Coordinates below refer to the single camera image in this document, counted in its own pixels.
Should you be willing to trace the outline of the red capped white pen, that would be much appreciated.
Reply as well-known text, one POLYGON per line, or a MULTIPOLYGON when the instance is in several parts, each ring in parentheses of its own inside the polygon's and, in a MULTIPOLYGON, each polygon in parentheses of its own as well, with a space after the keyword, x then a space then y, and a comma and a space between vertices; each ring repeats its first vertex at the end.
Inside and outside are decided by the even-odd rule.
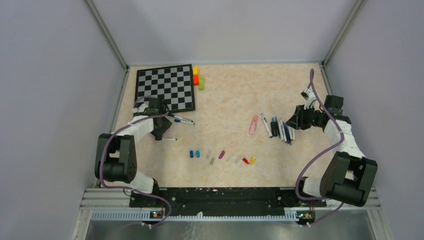
POLYGON ((289 132, 290 141, 293 142, 294 141, 293 129, 289 126, 287 128, 289 132))

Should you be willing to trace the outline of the white grey marker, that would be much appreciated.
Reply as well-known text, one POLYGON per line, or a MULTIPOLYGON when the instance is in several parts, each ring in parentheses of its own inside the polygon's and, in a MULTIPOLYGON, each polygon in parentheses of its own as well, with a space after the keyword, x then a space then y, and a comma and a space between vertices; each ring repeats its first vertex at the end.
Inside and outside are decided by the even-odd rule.
POLYGON ((280 131, 280 135, 281 135, 281 140, 284 143, 287 143, 287 139, 286 139, 286 134, 285 134, 285 129, 283 127, 283 122, 281 119, 278 120, 278 124, 279 124, 279 131, 280 131))

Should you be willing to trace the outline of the dark blue pen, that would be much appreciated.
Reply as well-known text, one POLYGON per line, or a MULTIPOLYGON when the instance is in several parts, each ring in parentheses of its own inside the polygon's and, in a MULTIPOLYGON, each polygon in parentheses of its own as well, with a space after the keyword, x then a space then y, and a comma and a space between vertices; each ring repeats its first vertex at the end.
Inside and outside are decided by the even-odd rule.
POLYGON ((290 137, 288 136, 286 125, 285 125, 284 122, 281 124, 281 127, 282 127, 282 131, 283 131, 284 141, 287 144, 289 144, 290 137))

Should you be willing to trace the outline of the green transparent pen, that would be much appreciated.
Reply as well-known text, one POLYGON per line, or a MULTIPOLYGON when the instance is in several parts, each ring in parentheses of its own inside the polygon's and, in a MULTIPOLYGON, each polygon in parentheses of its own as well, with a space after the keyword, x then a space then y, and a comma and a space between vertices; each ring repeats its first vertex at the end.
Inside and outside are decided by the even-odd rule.
POLYGON ((278 137, 281 139, 282 138, 282 130, 281 130, 281 125, 280 125, 280 121, 279 121, 279 119, 275 116, 274 117, 274 120, 275 120, 275 122, 276 122, 276 130, 277 130, 277 132, 278 132, 278 137))

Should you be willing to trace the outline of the black blue highlighter marker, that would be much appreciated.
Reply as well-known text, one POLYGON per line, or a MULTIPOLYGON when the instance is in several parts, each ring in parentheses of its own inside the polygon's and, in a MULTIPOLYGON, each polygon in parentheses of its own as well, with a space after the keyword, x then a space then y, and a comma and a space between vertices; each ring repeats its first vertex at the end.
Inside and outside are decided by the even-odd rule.
POLYGON ((272 117, 271 118, 271 123, 270 123, 271 132, 272 132, 273 137, 278 137, 278 131, 276 130, 276 125, 275 124, 276 124, 275 118, 272 117))

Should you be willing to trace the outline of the white pen blue cap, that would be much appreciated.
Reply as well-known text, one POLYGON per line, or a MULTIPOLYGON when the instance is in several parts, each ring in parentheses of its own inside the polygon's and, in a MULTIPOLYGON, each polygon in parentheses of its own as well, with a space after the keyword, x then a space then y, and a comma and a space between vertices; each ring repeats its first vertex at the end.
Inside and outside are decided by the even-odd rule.
POLYGON ((266 117, 264 116, 263 113, 261 113, 260 116, 261 116, 261 119, 262 119, 262 122, 263 122, 263 125, 265 127, 265 130, 267 132, 268 137, 270 139, 273 138, 273 134, 271 132, 270 126, 268 125, 268 121, 267 121, 266 117))

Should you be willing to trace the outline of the pink highlighter marker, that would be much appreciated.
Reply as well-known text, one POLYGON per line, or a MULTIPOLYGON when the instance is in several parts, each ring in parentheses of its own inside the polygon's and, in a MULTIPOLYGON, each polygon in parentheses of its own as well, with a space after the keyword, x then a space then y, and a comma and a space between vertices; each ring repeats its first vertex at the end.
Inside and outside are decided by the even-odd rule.
POLYGON ((258 116, 254 115, 252 117, 251 123, 250 123, 250 127, 249 127, 249 134, 250 135, 254 135, 257 129, 257 124, 258 124, 258 116))

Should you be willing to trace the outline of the yellow pen cap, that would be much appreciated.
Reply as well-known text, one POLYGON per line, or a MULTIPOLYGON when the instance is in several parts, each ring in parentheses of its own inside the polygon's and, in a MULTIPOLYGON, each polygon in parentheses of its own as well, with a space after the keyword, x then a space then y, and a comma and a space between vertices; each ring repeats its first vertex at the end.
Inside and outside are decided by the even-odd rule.
POLYGON ((255 160, 256 160, 256 158, 255 158, 255 157, 252 157, 252 158, 250 159, 250 161, 249 161, 249 165, 252 165, 252 164, 255 162, 255 160))

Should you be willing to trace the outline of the magenta pen cap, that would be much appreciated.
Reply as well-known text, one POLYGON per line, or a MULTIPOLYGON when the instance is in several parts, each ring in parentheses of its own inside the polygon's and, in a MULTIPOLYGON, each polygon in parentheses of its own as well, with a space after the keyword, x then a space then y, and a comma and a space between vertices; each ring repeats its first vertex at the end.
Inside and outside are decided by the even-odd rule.
POLYGON ((225 155, 225 151, 224 151, 224 150, 222 150, 222 151, 220 152, 220 154, 219 154, 218 158, 219 158, 219 159, 222 159, 224 155, 225 155))

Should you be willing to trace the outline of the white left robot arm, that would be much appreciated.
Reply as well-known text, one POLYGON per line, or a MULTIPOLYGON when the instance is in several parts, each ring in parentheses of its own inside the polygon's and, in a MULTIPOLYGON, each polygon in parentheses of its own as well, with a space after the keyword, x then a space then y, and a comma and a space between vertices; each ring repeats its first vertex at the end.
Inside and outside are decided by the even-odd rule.
POLYGON ((147 102, 134 105, 135 116, 112 133, 102 133, 97 139, 94 174, 104 188, 122 188, 141 193, 149 207, 160 202, 155 190, 156 180, 138 169, 136 144, 147 135, 156 141, 172 126, 167 119, 170 108, 164 99, 147 96, 147 102))

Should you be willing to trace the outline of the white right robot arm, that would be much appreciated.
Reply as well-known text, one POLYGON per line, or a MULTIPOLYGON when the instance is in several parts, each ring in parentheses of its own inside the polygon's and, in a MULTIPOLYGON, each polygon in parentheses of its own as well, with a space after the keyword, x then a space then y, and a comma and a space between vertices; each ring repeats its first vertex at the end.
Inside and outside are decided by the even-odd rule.
POLYGON ((316 110, 314 96, 303 95, 306 103, 297 105, 287 125, 295 130, 318 127, 330 141, 333 157, 321 178, 302 175, 293 192, 293 200, 299 206, 307 206, 313 198, 332 199, 348 205, 362 207, 367 202, 378 164, 367 158, 359 149, 352 134, 352 123, 343 115, 344 99, 328 95, 324 108, 316 110))

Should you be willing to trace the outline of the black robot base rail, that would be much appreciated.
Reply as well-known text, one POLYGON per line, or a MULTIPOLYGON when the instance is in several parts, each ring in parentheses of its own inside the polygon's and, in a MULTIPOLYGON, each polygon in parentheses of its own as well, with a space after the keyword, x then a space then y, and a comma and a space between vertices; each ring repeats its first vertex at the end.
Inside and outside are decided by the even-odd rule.
POLYGON ((155 191, 159 199, 135 192, 131 208, 158 208, 171 216, 262 217, 282 216, 286 208, 309 208, 309 201, 297 197, 292 187, 169 187, 155 191))

